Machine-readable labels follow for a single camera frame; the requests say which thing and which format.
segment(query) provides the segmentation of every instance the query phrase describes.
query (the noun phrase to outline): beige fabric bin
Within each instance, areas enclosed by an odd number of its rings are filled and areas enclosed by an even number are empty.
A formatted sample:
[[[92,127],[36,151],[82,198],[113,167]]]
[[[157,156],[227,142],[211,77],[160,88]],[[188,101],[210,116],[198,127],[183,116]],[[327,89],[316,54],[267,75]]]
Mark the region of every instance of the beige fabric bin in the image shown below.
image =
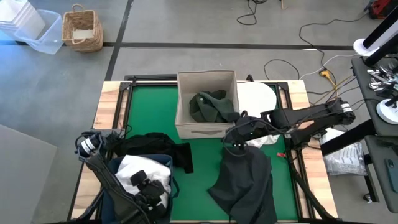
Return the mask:
[[[178,103],[175,127],[180,139],[222,138],[234,124],[197,123],[189,114],[189,101],[200,91],[226,90],[226,97],[239,112],[236,75],[230,70],[180,72],[177,75]]]

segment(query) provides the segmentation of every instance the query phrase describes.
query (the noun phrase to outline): gray concrete floor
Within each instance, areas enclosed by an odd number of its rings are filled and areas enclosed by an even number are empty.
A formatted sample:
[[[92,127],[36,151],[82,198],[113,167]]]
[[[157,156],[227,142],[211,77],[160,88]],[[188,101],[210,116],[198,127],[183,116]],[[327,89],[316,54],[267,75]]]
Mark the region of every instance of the gray concrete floor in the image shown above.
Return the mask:
[[[37,9],[63,14],[76,1],[30,1]],[[127,0],[81,0],[87,9],[99,14],[104,28],[104,41],[115,42]],[[332,19],[355,19],[361,15],[367,0],[269,0],[257,9],[258,24],[242,26],[236,18],[249,12],[242,0],[135,0],[127,22],[123,42],[158,43],[220,43],[304,45],[299,37],[300,26]],[[335,22],[329,26],[304,28],[303,36],[316,45],[351,45],[366,37],[380,21],[367,17],[354,23]],[[29,46],[0,45],[0,124],[46,141],[59,148],[51,162],[41,199],[32,223],[57,222],[67,217],[80,162],[73,154],[75,138],[91,128],[113,47],[92,54],[79,54],[62,47],[55,55],[34,51]],[[352,51],[325,51],[324,62],[337,54]],[[312,50],[248,50],[189,48],[122,47],[112,80],[125,75],[177,73],[182,70],[232,69],[243,79],[252,74],[266,79],[263,65],[273,58],[295,65],[300,74],[320,67],[320,53]],[[342,80],[351,75],[349,58],[336,58],[328,68]],[[295,79],[295,70],[282,62],[267,66],[269,78]],[[308,91],[322,92],[331,88],[319,77],[306,77]],[[354,81],[345,89],[358,84]],[[310,101],[319,96],[309,95]],[[362,99],[359,90],[343,95],[354,103]],[[366,106],[356,111],[351,126],[369,118]],[[362,200],[367,193],[363,177],[330,177],[330,184],[340,218],[354,222],[398,223],[398,215],[388,212],[384,199],[368,205]]]

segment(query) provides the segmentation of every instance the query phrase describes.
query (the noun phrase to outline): white cloth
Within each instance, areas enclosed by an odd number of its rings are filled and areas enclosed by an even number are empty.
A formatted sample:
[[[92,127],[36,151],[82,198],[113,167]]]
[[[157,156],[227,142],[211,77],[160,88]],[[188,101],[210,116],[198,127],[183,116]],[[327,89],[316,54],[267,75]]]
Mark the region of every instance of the white cloth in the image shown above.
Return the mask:
[[[276,94],[264,83],[238,83],[239,112],[244,110],[249,116],[261,118],[260,113],[270,111],[276,107]],[[246,142],[250,146],[260,148],[263,144],[275,144],[279,135],[264,136]]]
[[[120,163],[118,173],[116,173],[116,178],[127,192],[135,195],[139,190],[131,184],[130,177],[140,170],[143,170],[147,174],[149,180],[158,180],[162,183],[168,194],[164,193],[160,196],[162,200],[160,203],[167,208],[169,194],[172,190],[169,185],[171,172],[165,165],[141,156],[124,156]]]

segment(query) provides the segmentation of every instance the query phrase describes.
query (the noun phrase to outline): black cable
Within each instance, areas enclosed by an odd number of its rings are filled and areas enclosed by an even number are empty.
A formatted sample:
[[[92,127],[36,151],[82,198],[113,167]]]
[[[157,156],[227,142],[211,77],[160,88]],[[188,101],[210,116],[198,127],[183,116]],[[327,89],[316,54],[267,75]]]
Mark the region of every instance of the black cable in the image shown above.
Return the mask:
[[[346,93],[346,92],[348,92],[348,91],[355,90],[355,89],[357,89],[357,88],[359,88],[359,86],[354,87],[354,88],[350,88],[350,89],[348,89],[348,90],[346,90],[346,91],[340,93],[339,96],[341,96],[342,94],[344,94],[344,93]]]
[[[267,2],[268,0],[265,0],[265,1],[252,0],[252,1],[254,2],[254,11],[253,11],[253,9],[250,7],[250,4],[249,4],[249,3],[250,3],[250,0],[248,0],[248,7],[249,7],[251,13],[250,13],[250,14],[243,15],[243,16],[239,16],[238,18],[236,18],[236,22],[238,22],[238,23],[240,23],[240,24],[242,24],[242,25],[245,25],[245,26],[252,26],[252,25],[256,25],[256,24],[257,24],[257,18],[256,18],[257,5],[258,5],[258,4],[265,3],[265,2]],[[253,16],[254,22],[252,22],[252,23],[245,23],[245,22],[239,21],[239,19],[244,18],[244,17],[246,17],[246,16]]]
[[[294,70],[296,70],[296,72],[297,72],[297,80],[300,79],[300,72],[299,72],[299,70],[298,70],[294,65],[292,65],[290,62],[285,61],[285,60],[282,60],[282,59],[272,59],[272,60],[269,60],[269,61],[264,65],[264,67],[263,67],[263,68],[264,68],[264,74],[266,75],[266,77],[267,77],[268,80],[271,80],[271,79],[270,79],[270,78],[268,77],[268,75],[267,75],[266,66],[267,66],[270,62],[274,62],[274,61],[285,62],[285,63],[289,64],[291,67],[294,68]]]
[[[362,99],[362,100],[358,100],[357,102],[353,103],[353,104],[351,105],[351,108],[352,108],[355,104],[357,104],[357,103],[359,103],[359,102],[361,102],[361,101],[364,101],[364,100],[375,100],[375,101],[377,101],[377,102],[380,102],[380,101],[377,100],[377,99],[373,99],[373,98],[364,98],[364,99]]]
[[[307,93],[316,94],[316,95],[324,95],[324,94],[329,93],[329,92],[330,91],[324,91],[323,93],[317,93],[317,92],[308,91]]]
[[[329,72],[330,72],[330,74],[331,74],[331,76],[333,77],[333,81],[334,81],[334,83],[335,83],[335,85],[336,85],[336,77],[335,77],[335,74],[333,74],[333,72],[331,72],[331,70],[328,70]]]
[[[127,124],[126,125],[126,133],[120,136],[121,139],[124,139],[130,132],[132,131],[132,126]]]
[[[346,131],[348,131],[348,129],[346,128],[346,126],[339,124],[341,127],[343,127]]]
[[[312,149],[321,149],[321,148],[313,147],[313,146],[310,146],[310,145],[306,145],[306,147],[310,147],[310,148],[312,148]]]
[[[312,25],[326,26],[326,25],[329,25],[329,24],[331,24],[332,22],[335,22],[335,21],[340,21],[340,22],[356,22],[356,21],[361,20],[361,19],[362,19],[363,17],[365,17],[365,16],[366,16],[366,14],[363,15],[363,16],[361,16],[361,17],[358,18],[358,19],[354,19],[354,20],[351,20],[351,21],[349,21],[349,20],[343,20],[343,19],[333,19],[332,21],[326,22],[326,23],[312,22],[312,23],[309,23],[309,24],[305,24],[305,25],[302,25],[302,26],[300,27],[300,31],[298,32],[298,36],[300,37],[300,39],[301,39],[302,41],[306,42],[307,44],[311,45],[311,47],[313,47],[314,49],[316,49],[317,51],[319,51],[319,52],[322,53],[322,57],[321,57],[321,66],[322,66],[324,69],[326,69],[326,70],[328,70],[328,71],[330,72],[330,70],[327,69],[326,66],[323,64],[323,58],[325,57],[324,51],[321,50],[321,49],[316,48],[316,47],[315,47],[313,44],[311,44],[309,41],[305,40],[305,39],[301,36],[302,29],[303,29],[304,27],[312,26]]]
[[[300,155],[300,153],[301,153],[302,151],[303,151],[303,148],[296,150],[296,157],[294,157],[294,158],[292,159],[291,162],[293,162],[294,160],[296,160],[297,158],[299,158],[299,155]]]
[[[348,85],[349,83],[351,83],[351,82],[354,81],[355,79],[356,79],[356,78],[354,77],[352,80],[348,81],[347,83],[344,83],[342,86],[340,86],[339,88],[337,88],[337,89],[329,96],[329,98],[326,100],[326,102],[328,102],[328,101],[333,97],[333,95],[334,95],[337,91],[341,90],[341,88],[343,88],[344,86]],[[357,87],[355,87],[355,88],[351,88],[351,89],[349,89],[349,90],[344,91],[343,93],[346,93],[346,92],[348,92],[348,91],[350,91],[350,90],[354,90],[354,89],[356,89],[356,88],[359,88],[359,87],[357,86]]]
[[[365,102],[362,102],[357,108],[355,108],[355,109],[353,109],[353,111],[356,111],[356,110],[358,110],[362,105],[364,105],[365,104]]]

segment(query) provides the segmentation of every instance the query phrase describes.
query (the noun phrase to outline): dark green cloth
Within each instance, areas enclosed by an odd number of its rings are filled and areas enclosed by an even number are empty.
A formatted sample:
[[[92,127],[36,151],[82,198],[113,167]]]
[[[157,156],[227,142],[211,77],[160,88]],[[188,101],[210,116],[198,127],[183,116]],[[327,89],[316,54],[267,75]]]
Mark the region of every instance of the dark green cloth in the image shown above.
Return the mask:
[[[228,115],[234,112],[225,90],[212,93],[201,91],[189,101],[189,113],[196,122],[228,123]]]

